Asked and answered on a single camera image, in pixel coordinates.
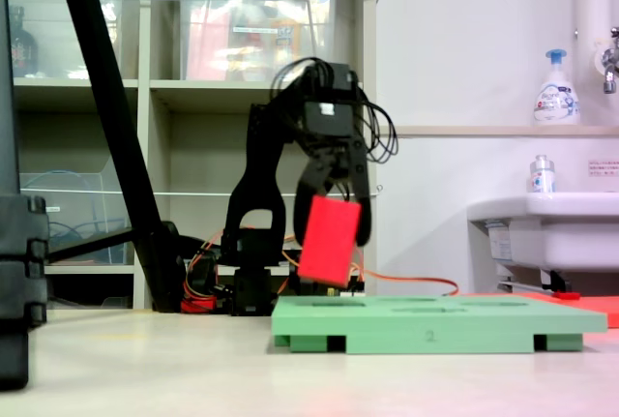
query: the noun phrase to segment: black stand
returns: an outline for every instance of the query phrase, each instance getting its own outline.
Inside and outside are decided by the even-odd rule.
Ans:
[[[0,0],[0,389],[28,381],[28,331],[45,322],[44,263],[133,241],[153,309],[179,312],[180,237],[161,221],[99,0],[67,0],[132,227],[47,254],[44,201],[19,194],[8,0]]]

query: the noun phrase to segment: plastic storage bin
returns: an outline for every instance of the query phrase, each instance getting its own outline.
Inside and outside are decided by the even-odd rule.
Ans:
[[[127,208],[121,194],[88,193],[120,192],[111,159],[101,173],[49,170],[21,173],[19,180],[24,194],[45,199],[49,216],[49,246],[52,250],[62,244],[129,226]],[[59,193],[56,190],[76,193]],[[75,257],[67,264],[129,264],[132,257],[129,245],[124,244]]]
[[[181,79],[268,82],[302,57],[332,60],[335,11],[336,0],[181,1]]]
[[[101,0],[101,4],[121,76],[137,78],[139,2]],[[18,26],[34,39],[36,47],[35,60],[28,64],[32,69],[14,70],[15,76],[88,78],[65,0],[9,0],[9,5],[12,10],[23,9]],[[15,37],[15,22],[11,24]],[[14,66],[18,53],[13,45]]]

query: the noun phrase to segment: small bottle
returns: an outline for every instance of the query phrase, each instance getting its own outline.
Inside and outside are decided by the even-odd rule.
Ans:
[[[37,73],[39,64],[37,42],[32,35],[23,29],[23,18],[23,6],[9,7],[13,76],[34,75]]]
[[[531,163],[531,191],[533,193],[555,193],[554,162],[549,161],[545,154],[535,157]]]

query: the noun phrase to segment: red object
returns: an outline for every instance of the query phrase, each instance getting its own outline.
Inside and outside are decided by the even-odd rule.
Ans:
[[[580,293],[562,293],[556,291],[552,293],[553,298],[561,299],[562,301],[577,301],[580,299]]]
[[[348,286],[361,205],[315,196],[299,260],[299,277]]]
[[[608,328],[619,328],[619,296],[582,296],[576,300],[565,300],[548,296],[542,293],[514,293],[489,294],[488,296],[524,296],[525,298],[539,299],[548,303],[560,304],[571,308],[585,309],[595,313],[605,313],[608,318]]]
[[[181,313],[209,313],[217,306],[217,298],[208,299],[184,298],[181,301]]]

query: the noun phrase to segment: white sink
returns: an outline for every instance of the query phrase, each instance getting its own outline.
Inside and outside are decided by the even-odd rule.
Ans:
[[[531,193],[468,208],[492,257],[541,270],[619,271],[619,194]]]

